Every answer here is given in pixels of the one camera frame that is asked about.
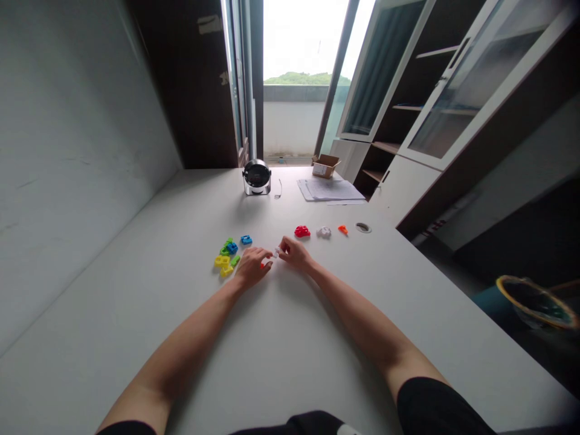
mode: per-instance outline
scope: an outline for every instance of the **cable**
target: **cable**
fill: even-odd
[[[282,196],[282,180],[279,178],[278,181],[280,181],[280,194],[274,195],[274,199],[280,199],[280,197]]]

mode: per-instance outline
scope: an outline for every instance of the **glass cabinet door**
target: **glass cabinet door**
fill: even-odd
[[[488,1],[399,154],[446,169],[572,23],[572,3]]]
[[[371,142],[435,0],[377,0],[338,126]]]

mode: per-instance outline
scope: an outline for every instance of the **balcony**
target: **balcony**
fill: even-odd
[[[337,88],[323,152],[330,150],[348,88]],[[264,85],[264,160],[269,166],[310,166],[327,93],[327,85]]]

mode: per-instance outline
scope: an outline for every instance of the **cardboard box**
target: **cardboard box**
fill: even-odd
[[[320,157],[312,156],[312,162],[314,163],[312,175],[330,178],[340,160],[338,157],[321,154]]]

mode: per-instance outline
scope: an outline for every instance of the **forearm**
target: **forearm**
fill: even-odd
[[[332,303],[357,346],[381,372],[395,399],[410,377],[427,376],[446,383],[423,353],[368,299],[314,261],[305,271]]]
[[[162,435],[173,402],[203,364],[242,291],[232,279],[185,319],[125,388],[98,430],[132,419]]]
[[[241,293],[237,280],[226,283],[167,337],[131,383],[175,400],[202,366]]]

